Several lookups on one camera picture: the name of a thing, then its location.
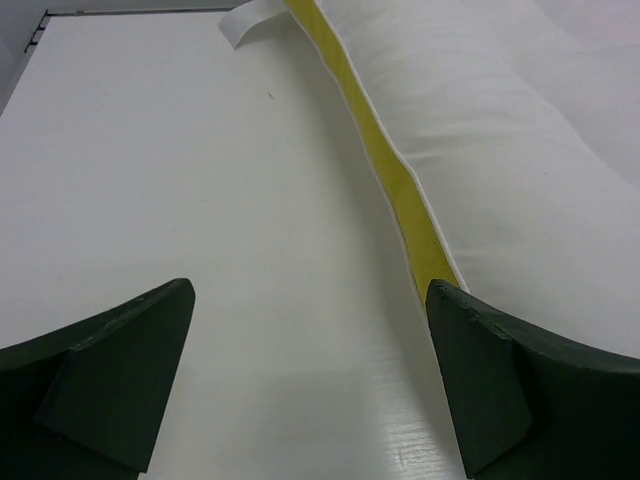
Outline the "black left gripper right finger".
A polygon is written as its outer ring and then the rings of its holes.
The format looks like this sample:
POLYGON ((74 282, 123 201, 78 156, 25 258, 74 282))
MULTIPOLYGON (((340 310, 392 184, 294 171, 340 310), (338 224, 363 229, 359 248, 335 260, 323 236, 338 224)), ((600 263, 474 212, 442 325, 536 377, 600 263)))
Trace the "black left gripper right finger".
POLYGON ((426 313, 469 479, 636 479, 639 362, 434 279, 426 313))

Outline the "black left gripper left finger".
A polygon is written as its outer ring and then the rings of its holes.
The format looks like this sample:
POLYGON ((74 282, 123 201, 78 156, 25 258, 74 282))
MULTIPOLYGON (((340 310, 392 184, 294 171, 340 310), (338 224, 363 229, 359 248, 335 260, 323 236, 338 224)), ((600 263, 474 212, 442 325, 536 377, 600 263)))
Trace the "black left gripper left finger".
POLYGON ((147 472, 195 305, 186 278, 1 351, 4 479, 147 472))

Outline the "white pillow with yellow band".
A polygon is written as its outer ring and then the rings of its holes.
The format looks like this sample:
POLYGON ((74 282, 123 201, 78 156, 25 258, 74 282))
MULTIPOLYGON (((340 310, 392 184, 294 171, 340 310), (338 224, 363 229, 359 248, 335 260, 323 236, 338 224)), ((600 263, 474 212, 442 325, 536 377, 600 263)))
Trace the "white pillow with yellow band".
POLYGON ((338 83, 419 289, 436 276, 563 337, 639 353, 638 10, 564 31, 535 1, 251 1, 338 83))

